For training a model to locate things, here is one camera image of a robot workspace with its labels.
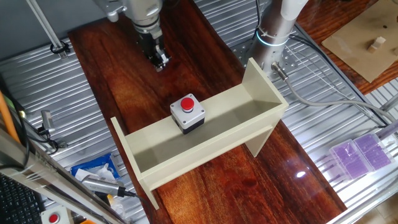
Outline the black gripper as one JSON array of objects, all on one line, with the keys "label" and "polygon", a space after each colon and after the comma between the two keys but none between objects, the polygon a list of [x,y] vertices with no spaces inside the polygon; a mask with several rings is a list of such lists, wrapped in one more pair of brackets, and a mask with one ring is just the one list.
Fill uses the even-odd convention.
[{"label": "black gripper", "polygon": [[161,29],[139,33],[138,44],[142,47],[144,55],[150,60],[157,72],[162,71],[166,67],[170,58],[163,50],[164,41]]}]

